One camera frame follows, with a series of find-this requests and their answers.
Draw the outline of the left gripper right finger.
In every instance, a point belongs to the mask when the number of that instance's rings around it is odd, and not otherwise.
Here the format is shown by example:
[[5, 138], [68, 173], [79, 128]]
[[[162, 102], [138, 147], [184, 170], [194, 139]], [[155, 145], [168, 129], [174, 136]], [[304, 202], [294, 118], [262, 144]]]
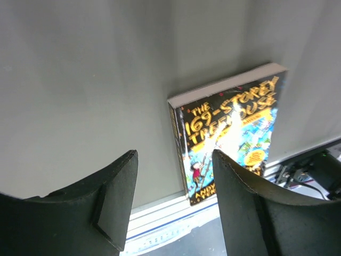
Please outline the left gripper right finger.
[[340, 201], [282, 188], [220, 150], [212, 160], [228, 255], [340, 255]]

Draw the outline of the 169-Storey Treehouse book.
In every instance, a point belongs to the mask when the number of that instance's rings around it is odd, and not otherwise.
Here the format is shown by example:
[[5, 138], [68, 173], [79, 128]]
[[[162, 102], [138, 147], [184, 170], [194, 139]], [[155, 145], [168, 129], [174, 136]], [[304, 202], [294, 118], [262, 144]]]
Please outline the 169-Storey Treehouse book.
[[190, 205], [216, 193], [216, 149], [263, 176], [287, 72], [280, 64], [268, 63], [168, 99]]

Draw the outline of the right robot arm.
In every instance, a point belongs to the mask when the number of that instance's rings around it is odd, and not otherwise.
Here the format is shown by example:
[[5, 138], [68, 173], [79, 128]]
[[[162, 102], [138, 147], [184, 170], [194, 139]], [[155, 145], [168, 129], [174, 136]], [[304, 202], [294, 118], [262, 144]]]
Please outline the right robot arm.
[[329, 194], [330, 200], [340, 199], [340, 161], [329, 151], [323, 151], [312, 157], [310, 176]]

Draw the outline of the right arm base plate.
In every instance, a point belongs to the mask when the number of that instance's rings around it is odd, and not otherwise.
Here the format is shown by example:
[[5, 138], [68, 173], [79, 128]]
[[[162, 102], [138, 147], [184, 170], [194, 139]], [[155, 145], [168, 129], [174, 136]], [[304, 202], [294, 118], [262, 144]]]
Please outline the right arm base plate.
[[309, 160], [281, 165], [280, 172], [275, 179], [275, 184], [283, 184], [287, 189], [307, 184], [313, 181], [313, 178], [308, 173], [311, 167], [311, 161]]

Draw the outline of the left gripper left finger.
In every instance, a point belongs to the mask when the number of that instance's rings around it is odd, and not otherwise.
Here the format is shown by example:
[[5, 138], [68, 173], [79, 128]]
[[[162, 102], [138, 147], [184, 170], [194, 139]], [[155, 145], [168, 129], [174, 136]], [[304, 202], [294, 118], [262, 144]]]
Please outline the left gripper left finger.
[[1, 255], [119, 255], [138, 165], [137, 151], [129, 150], [45, 197], [1, 194]]

